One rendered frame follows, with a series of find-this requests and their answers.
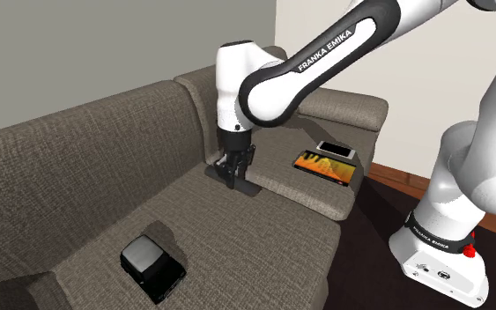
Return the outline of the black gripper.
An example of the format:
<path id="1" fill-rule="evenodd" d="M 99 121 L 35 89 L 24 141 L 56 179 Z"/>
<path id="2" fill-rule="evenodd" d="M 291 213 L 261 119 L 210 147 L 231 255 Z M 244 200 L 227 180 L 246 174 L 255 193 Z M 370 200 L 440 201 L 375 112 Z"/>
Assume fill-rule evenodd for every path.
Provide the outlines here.
<path id="1" fill-rule="evenodd" d="M 224 156 L 214 162 L 214 169 L 218 177 L 230 189 L 234 189 L 234 170 L 227 163 L 238 159 L 236 175 L 245 179 L 246 171 L 253 162 L 255 145 L 251 144 L 252 130 L 227 131 L 218 128 L 218 145 L 224 150 Z"/>

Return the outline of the black tablet with orange screen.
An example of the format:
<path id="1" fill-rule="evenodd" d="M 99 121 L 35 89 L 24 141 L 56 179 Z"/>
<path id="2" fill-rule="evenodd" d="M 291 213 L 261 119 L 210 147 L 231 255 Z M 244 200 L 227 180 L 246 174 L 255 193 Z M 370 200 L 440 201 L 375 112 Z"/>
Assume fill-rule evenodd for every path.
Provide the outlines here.
<path id="1" fill-rule="evenodd" d="M 311 173 L 324 180 L 347 187 L 356 171 L 356 166 L 333 159 L 313 151 L 303 151 L 292 163 L 303 172 Z"/>

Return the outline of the white phone with black screen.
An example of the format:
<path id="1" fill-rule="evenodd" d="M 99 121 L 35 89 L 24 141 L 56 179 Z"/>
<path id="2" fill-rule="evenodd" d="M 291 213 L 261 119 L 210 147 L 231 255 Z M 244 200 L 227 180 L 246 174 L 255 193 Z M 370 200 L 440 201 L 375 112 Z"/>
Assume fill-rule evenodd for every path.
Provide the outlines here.
<path id="1" fill-rule="evenodd" d="M 331 153 L 346 159 L 352 159 L 356 154 L 356 151 L 349 147 L 340 146 L 326 141 L 321 141 L 316 146 L 316 149 L 319 151 L 326 151 L 327 153 Z"/>

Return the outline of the black box with grey top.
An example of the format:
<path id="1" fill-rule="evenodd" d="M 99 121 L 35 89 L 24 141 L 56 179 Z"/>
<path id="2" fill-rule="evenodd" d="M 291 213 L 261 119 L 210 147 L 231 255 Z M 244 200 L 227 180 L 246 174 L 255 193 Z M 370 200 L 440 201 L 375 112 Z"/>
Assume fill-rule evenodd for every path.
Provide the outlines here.
<path id="1" fill-rule="evenodd" d="M 122 250 L 120 264 L 155 305 L 167 298 L 187 274 L 177 260 L 145 234 Z"/>

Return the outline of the brown fabric sofa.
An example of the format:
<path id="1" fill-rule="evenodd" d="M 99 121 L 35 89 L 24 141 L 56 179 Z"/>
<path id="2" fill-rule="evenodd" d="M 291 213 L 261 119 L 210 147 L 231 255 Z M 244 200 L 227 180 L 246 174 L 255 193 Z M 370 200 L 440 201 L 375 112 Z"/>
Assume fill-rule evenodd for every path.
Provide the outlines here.
<path id="1" fill-rule="evenodd" d="M 0 129 L 0 310 L 323 310 L 387 102 L 320 88 L 255 129 L 251 197 L 204 172 L 216 99 L 206 67 Z M 355 165 L 351 183 L 294 168 L 305 150 Z M 143 234 L 187 271 L 157 305 L 120 264 Z"/>

